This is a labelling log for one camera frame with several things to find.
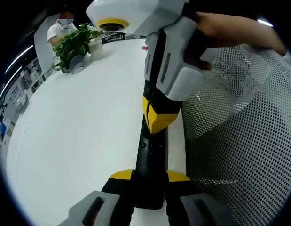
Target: white table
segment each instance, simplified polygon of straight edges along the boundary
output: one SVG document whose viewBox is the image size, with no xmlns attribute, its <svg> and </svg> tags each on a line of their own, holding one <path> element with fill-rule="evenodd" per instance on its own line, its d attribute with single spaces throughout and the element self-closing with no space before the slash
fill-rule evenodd
<svg viewBox="0 0 291 226">
<path fill-rule="evenodd" d="M 135 167 L 144 45 L 144 39 L 106 44 L 105 58 L 77 74 L 53 74 L 31 97 L 9 143 L 7 176 L 34 224 L 59 224 L 111 174 Z M 181 114 L 169 127 L 168 164 L 186 172 Z M 135 209 L 131 225 L 168 225 L 165 207 Z"/>
</svg>

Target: face mask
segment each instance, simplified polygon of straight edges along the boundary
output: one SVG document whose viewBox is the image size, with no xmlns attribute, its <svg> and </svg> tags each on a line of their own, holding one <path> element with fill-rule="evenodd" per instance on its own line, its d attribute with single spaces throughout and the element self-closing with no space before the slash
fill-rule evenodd
<svg viewBox="0 0 291 226">
<path fill-rule="evenodd" d="M 60 19 L 61 24 L 69 25 L 73 22 L 74 19 Z"/>
</svg>

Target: white shirt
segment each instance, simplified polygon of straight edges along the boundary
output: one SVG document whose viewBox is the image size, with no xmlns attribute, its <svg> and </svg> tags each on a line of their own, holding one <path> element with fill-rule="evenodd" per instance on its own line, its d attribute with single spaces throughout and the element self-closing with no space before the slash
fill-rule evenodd
<svg viewBox="0 0 291 226">
<path fill-rule="evenodd" d="M 48 31 L 47 31 L 47 42 L 49 42 L 49 39 L 55 36 L 60 36 L 61 34 L 71 34 L 74 31 L 77 30 L 77 28 L 74 26 L 74 24 L 69 25 L 63 25 L 58 23 L 59 20 L 56 21 L 54 25 L 52 25 Z"/>
</svg>

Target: potted plant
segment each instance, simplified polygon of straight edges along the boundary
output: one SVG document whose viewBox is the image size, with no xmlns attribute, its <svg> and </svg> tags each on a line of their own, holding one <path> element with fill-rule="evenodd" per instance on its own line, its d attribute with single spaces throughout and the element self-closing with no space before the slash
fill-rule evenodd
<svg viewBox="0 0 291 226">
<path fill-rule="evenodd" d="M 99 33 L 98 31 L 91 31 L 88 25 L 89 23 L 81 25 L 75 32 L 58 41 L 53 51 L 61 61 L 57 65 L 53 65 L 53 68 L 60 68 L 63 73 L 67 73 L 71 61 L 75 57 L 84 57 L 86 53 L 90 53 L 88 44 L 91 39 L 97 38 Z"/>
</svg>

